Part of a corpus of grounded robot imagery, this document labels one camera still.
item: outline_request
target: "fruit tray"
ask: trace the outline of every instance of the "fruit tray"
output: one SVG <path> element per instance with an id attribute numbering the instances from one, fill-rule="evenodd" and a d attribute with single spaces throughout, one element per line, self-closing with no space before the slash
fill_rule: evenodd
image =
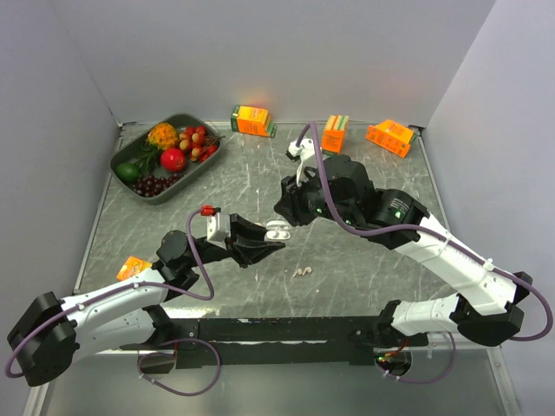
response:
<path id="1" fill-rule="evenodd" d="M 171 117 L 163 120 L 162 123 L 171 124 L 178 133 L 181 133 L 186 127 L 196 127 L 196 126 L 204 126 L 206 128 L 206 135 L 214 136 L 216 133 L 204 122 L 197 119 L 196 117 L 191 116 L 190 114 L 174 114 Z M 133 196 L 137 199 L 140 199 L 143 202 L 146 202 L 150 205 L 159 205 L 166 202 L 168 199 L 172 198 L 176 193 L 180 190 L 185 188 L 187 185 L 191 184 L 195 178 L 197 178 L 200 174 L 207 171 L 210 168 L 210 165 L 219 158 L 221 153 L 223 152 L 222 146 L 218 143 L 218 149 L 205 161 L 203 162 L 192 162 L 188 157 L 186 159 L 186 166 L 185 169 L 179 173 L 169 172 L 162 166 L 156 166 L 151 174 L 153 177 L 143 179 L 144 180 L 152 180 L 156 179 L 156 182 L 159 183 L 161 180 L 162 185 L 169 186 L 165 191 L 161 191 L 158 195 L 152 196 L 150 198 L 146 198 L 137 194 L 132 185 L 128 185 L 123 182 L 118 176 L 116 175 L 116 167 L 125 162 L 134 163 L 137 161 L 136 155 L 140 152 L 141 148 L 147 143 L 147 137 L 150 133 L 150 130 L 144 132 L 142 135 L 137 137 L 136 139 L 132 140 L 127 144 L 125 147 L 120 149 L 114 157 L 110 160 L 110 172 L 114 177 L 114 180 L 119 182 L 121 186 L 124 187 L 125 191 L 133 194 Z"/>

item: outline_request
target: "gray tray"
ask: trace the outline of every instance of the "gray tray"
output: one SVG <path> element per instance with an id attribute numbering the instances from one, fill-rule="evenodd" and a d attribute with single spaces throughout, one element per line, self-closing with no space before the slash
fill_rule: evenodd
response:
<path id="1" fill-rule="evenodd" d="M 162 123 L 171 124 L 177 129 L 178 133 L 181 133 L 181 131 L 185 127 L 204 126 L 206 127 L 206 135 L 213 136 L 216 134 L 206 123 L 202 122 L 201 120 L 189 114 L 174 114 L 171 117 L 168 117 L 167 119 L 163 120 Z M 141 201 L 144 201 L 150 205 L 159 205 L 159 204 L 162 204 L 163 202 L 166 202 L 168 199 L 173 197 L 177 192 L 185 188 L 187 185 L 191 184 L 194 181 L 194 179 L 197 178 L 202 172 L 205 172 L 207 169 L 209 169 L 210 165 L 214 163 L 214 161 L 218 159 L 221 153 L 223 152 L 223 147 L 219 146 L 218 150 L 204 162 L 192 162 L 189 158 L 187 158 L 185 170 L 180 172 L 180 174 L 183 175 L 183 178 L 178 180 L 175 184 L 167 188 L 165 191 L 161 192 L 159 195 L 156 195 L 155 197 L 151 197 L 151 198 L 145 198 L 140 195 L 137 195 L 133 191 L 133 189 L 131 189 L 121 179 L 119 179 L 115 174 L 115 168 L 120 163 L 124 163 L 124 162 L 134 163 L 135 161 L 137 161 L 134 155 L 137 154 L 142 148 L 142 146 L 145 144 L 149 133 L 150 133 L 150 130 L 148 130 L 147 132 L 144 132 L 141 136 L 137 137 L 135 140 L 132 140 L 131 142 L 129 142 L 129 144 L 127 144 L 125 147 L 120 149 L 120 151 L 117 152 L 114 155 L 114 157 L 110 160 L 110 172 L 112 173 L 114 180 L 119 182 L 120 185 L 125 188 L 125 192 L 128 192 L 134 195 L 135 198 L 140 199 Z M 153 169 L 152 175 L 154 175 L 156 178 L 161 178 L 163 176 L 165 177 L 170 176 L 172 175 L 172 173 L 164 169 L 162 166 L 156 166 Z"/>

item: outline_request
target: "white wall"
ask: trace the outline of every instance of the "white wall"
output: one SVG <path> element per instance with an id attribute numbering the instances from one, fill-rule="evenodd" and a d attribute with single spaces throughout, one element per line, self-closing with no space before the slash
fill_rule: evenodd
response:
<path id="1" fill-rule="evenodd" d="M 425 131 L 454 231 L 555 304 L 555 3 L 498 0 Z M 523 302 L 523 334 L 545 323 Z M 555 334 L 506 342 L 527 415 L 553 414 Z"/>
<path id="2" fill-rule="evenodd" d="M 0 361 L 29 303 L 67 295 L 90 233 L 117 126 L 46 0 L 0 12 Z M 17 416 L 24 380 L 0 375 L 0 414 Z"/>
<path id="3" fill-rule="evenodd" d="M 493 0 L 52 0 L 119 121 L 427 125 Z"/>

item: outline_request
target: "avocado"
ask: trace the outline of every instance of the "avocado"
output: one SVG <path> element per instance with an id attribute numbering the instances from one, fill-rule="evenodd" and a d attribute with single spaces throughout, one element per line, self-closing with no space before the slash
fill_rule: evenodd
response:
<path id="1" fill-rule="evenodd" d="M 115 174 L 123 182 L 131 184 L 140 177 L 140 169 L 137 165 L 133 163 L 120 163 L 115 168 Z"/>

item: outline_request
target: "tabletop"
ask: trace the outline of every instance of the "tabletop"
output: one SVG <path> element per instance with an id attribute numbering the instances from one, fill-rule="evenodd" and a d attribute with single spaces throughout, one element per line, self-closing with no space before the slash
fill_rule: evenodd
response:
<path id="1" fill-rule="evenodd" d="M 273 211 L 281 196 L 280 180 L 297 169 L 284 152 L 303 126 L 279 125 L 275 138 L 221 127 L 220 134 L 226 136 L 222 157 L 162 205 L 132 198 L 111 179 L 85 256 L 79 293 L 116 283 L 117 272 L 128 256 L 155 260 L 162 237 L 170 230 L 184 230 L 188 215 L 201 205 L 219 206 L 224 212 L 236 212 L 263 224 L 280 219 Z M 150 127 L 125 125 L 122 143 Z M 402 159 L 370 143 L 365 132 L 362 124 L 349 126 L 342 153 L 366 166 L 376 188 L 402 189 L 443 222 L 420 139 Z M 205 234 L 205 220 L 194 220 L 193 235 Z M 172 318 L 377 315 L 390 300 L 424 301 L 453 293 L 413 260 L 350 235 L 326 219 L 293 228 L 286 244 L 285 249 L 247 269 L 240 269 L 232 260 L 208 264 L 214 299 L 203 302 L 180 296 L 164 303 L 166 312 Z M 294 276 L 295 270 L 307 266 L 312 273 Z M 202 278 L 192 291 L 208 294 Z"/>

